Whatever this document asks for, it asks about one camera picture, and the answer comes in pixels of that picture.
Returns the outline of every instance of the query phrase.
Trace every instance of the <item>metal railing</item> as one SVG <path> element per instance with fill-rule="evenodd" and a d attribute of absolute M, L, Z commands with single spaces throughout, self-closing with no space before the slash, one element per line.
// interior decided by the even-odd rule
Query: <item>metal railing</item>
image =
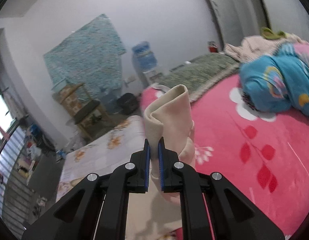
<path fill-rule="evenodd" d="M 26 156 L 25 132 L 19 124 L 15 121 L 7 131 L 9 140 L 0 141 L 0 173 L 3 176 L 0 184 L 0 217 L 15 237 L 21 239 L 33 192 L 27 187 L 26 178 L 18 173 L 18 159 L 22 155 Z"/>

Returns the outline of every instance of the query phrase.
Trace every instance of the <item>pink blanket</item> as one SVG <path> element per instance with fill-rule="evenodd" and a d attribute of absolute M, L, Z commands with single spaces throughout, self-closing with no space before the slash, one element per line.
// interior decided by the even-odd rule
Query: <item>pink blanket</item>
<path fill-rule="evenodd" d="M 254 112 L 239 87 L 234 75 L 193 104 L 196 170 L 221 172 L 288 238 L 309 212 L 309 118 Z M 157 96 L 146 89 L 142 109 Z"/>

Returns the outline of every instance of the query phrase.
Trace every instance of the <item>folded beige fabric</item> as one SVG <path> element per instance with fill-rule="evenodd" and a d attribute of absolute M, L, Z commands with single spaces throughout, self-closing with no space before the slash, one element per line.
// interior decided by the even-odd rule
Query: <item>folded beige fabric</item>
<path fill-rule="evenodd" d="M 161 192 L 158 143 L 177 152 L 179 160 L 194 167 L 194 124 L 188 90 L 178 85 L 151 103 L 144 111 L 145 134 L 151 149 L 148 192 L 130 194 L 126 239 L 156 240 L 182 227 L 179 194 Z"/>
<path fill-rule="evenodd" d="M 309 44 L 295 34 L 287 33 L 287 38 L 279 40 L 266 40 L 262 36 L 250 36 L 242 40 L 240 47 L 230 44 L 224 46 L 224 53 L 235 60 L 247 63 L 256 60 L 262 55 L 273 55 L 283 43 Z"/>

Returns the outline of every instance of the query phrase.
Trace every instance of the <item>green mat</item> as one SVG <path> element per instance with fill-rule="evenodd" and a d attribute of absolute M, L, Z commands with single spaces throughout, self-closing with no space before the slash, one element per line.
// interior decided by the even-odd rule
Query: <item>green mat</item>
<path fill-rule="evenodd" d="M 239 68 L 237 61 L 220 53 L 205 54 L 190 62 L 189 65 L 179 66 L 159 82 L 169 88 L 185 85 L 189 90 L 190 102 L 198 100 L 208 89 L 236 73 Z"/>

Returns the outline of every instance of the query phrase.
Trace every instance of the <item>blue cloth hanging on wall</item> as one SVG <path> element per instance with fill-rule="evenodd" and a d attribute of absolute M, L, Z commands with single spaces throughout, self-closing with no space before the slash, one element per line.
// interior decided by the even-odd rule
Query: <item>blue cloth hanging on wall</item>
<path fill-rule="evenodd" d="M 64 78 L 73 84 L 85 82 L 95 98 L 100 87 L 121 88 L 120 55 L 125 52 L 110 19 L 101 14 L 46 53 L 44 61 L 53 84 Z"/>

